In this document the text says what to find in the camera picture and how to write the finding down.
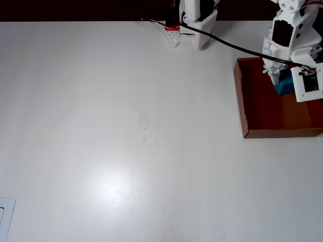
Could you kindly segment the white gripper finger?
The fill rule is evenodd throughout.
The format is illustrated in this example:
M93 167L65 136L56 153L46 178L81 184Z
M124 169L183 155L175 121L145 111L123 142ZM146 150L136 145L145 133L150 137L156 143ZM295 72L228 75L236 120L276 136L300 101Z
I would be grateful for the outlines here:
M279 84L280 73L287 68L286 64L263 58L264 74L268 74L274 86Z

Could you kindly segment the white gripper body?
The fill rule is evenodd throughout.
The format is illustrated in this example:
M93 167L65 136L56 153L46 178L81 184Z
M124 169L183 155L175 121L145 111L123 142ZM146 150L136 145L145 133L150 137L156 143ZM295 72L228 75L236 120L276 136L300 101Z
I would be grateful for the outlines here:
M268 35L264 38L262 53L285 61L305 49L316 58L315 48L322 41L313 27L319 10L278 10Z

